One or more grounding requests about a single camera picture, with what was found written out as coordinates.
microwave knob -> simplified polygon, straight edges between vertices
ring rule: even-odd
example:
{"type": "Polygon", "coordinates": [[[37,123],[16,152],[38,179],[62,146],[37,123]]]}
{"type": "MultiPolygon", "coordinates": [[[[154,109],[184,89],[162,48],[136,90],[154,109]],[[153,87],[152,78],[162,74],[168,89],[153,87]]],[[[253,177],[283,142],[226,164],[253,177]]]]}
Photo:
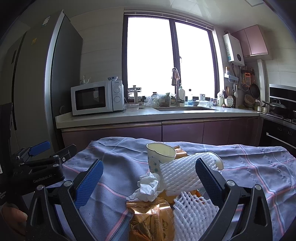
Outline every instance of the microwave knob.
{"type": "Polygon", "coordinates": [[[115,92],[115,93],[119,93],[119,92],[120,92],[120,88],[119,88],[119,87],[115,87],[115,88],[114,88],[114,92],[115,92]]]}
{"type": "Polygon", "coordinates": [[[116,97],[114,98],[114,101],[115,101],[116,103],[118,103],[118,102],[120,101],[120,97],[119,97],[119,96],[116,96],[116,97]]]}

purple checkered cloth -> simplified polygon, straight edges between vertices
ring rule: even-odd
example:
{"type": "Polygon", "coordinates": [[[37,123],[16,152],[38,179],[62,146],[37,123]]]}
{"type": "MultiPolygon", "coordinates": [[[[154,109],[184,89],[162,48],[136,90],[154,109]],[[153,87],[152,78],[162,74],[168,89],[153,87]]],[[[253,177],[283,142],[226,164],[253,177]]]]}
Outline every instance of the purple checkered cloth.
{"type": "MultiPolygon", "coordinates": [[[[64,164],[65,180],[73,180],[81,171],[100,159],[104,173],[80,213],[98,240],[128,240],[131,214],[126,197],[137,188],[139,176],[149,172],[146,145],[153,141],[126,137],[108,137],[92,141],[89,146],[64,164]]],[[[188,142],[166,142],[179,145],[189,155],[212,151],[224,163],[222,175],[239,186],[263,187],[271,213],[273,240],[278,241],[296,215],[296,161],[283,147],[250,147],[243,145],[211,146],[188,142]]],[[[65,217],[58,212],[66,234],[74,240],[65,217]]],[[[237,209],[236,225],[241,208],[237,209]]]]}

blue gripper pad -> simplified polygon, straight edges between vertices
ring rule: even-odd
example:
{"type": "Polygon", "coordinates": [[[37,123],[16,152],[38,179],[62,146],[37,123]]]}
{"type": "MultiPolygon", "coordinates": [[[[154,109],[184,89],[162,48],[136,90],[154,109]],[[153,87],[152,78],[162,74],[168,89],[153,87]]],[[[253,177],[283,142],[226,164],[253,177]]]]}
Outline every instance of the blue gripper pad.
{"type": "Polygon", "coordinates": [[[89,200],[92,192],[94,191],[103,174],[103,170],[103,162],[99,160],[92,167],[87,176],[83,179],[81,184],[76,189],[74,204],[78,210],[81,206],[84,206],[89,200]]]}
{"type": "Polygon", "coordinates": [[[195,171],[212,203],[221,209],[225,202],[224,177],[218,171],[212,170],[201,158],[196,160],[195,171]]]}
{"type": "Polygon", "coordinates": [[[40,154],[41,152],[48,150],[49,148],[50,148],[49,141],[42,142],[36,146],[31,147],[31,149],[29,151],[29,155],[36,156],[36,155],[40,154]]]}

white countertop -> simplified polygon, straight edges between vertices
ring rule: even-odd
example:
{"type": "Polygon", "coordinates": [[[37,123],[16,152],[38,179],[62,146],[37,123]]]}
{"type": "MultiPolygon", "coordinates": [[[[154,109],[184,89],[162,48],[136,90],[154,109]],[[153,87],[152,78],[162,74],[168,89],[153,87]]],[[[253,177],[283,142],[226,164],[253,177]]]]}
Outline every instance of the white countertop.
{"type": "Polygon", "coordinates": [[[206,105],[198,105],[197,107],[188,108],[208,108],[209,110],[173,110],[158,111],[151,107],[145,107],[133,112],[107,112],[101,114],[91,115],[77,115],[73,116],[72,112],[59,115],[56,117],[56,125],[58,129],[82,127],[82,126],[96,126],[119,123],[136,123],[136,122],[151,122],[151,121],[168,121],[168,120],[184,120],[184,119],[198,119],[198,118],[227,118],[227,117],[245,117],[245,116],[259,116],[259,112],[253,110],[244,110],[236,108],[223,107],[209,107],[206,105]]]}

crumpled tissue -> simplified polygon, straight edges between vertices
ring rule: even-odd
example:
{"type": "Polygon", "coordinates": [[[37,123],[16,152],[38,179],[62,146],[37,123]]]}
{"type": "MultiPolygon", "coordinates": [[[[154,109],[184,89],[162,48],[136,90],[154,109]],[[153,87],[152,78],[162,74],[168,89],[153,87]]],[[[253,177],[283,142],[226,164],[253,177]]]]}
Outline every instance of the crumpled tissue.
{"type": "Polygon", "coordinates": [[[140,176],[137,183],[139,189],[126,198],[129,202],[137,201],[154,201],[157,196],[163,192],[165,185],[161,181],[161,177],[157,173],[147,173],[140,176]]]}

